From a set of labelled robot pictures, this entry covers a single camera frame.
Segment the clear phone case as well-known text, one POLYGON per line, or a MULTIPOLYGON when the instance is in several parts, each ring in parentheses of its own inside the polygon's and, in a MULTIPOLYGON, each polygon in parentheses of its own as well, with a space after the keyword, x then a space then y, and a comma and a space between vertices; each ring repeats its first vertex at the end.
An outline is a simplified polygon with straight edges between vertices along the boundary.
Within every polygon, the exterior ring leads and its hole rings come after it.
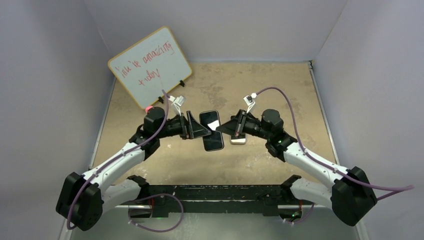
POLYGON ((244 145, 247 143, 247 135, 245 133, 240 133, 238 136, 231 135, 229 140, 232 145, 244 145))

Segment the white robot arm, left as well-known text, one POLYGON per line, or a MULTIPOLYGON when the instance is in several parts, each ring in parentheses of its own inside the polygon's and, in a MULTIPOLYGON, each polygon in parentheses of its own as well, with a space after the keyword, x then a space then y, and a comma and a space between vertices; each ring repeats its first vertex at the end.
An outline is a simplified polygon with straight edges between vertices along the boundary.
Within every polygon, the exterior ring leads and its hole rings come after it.
POLYGON ((72 172, 65 178, 55 210, 66 219, 68 230, 89 230, 103 213, 121 203, 146 203, 149 191, 144 178, 130 176, 120 185, 113 183, 149 158, 160 147, 161 138, 180 136, 192 140, 212 133, 190 111, 173 118, 168 118, 168 113, 168 109, 148 107, 143 124, 117 153, 83 174, 72 172))

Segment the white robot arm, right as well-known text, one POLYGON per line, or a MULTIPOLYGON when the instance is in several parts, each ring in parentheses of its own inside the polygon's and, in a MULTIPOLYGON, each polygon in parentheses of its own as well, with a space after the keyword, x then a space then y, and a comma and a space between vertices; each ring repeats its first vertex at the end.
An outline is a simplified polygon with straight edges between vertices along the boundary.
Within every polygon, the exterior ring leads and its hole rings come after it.
POLYGON ((232 137, 252 135, 266 141, 268 153, 293 165, 319 182, 296 176, 281 189, 280 196, 288 204, 306 200, 325 206, 348 226, 355 226, 378 202, 366 173, 324 159, 301 146, 301 142, 284 130, 284 121, 275 109, 266 109, 261 118, 245 110, 216 127, 216 131, 232 137))

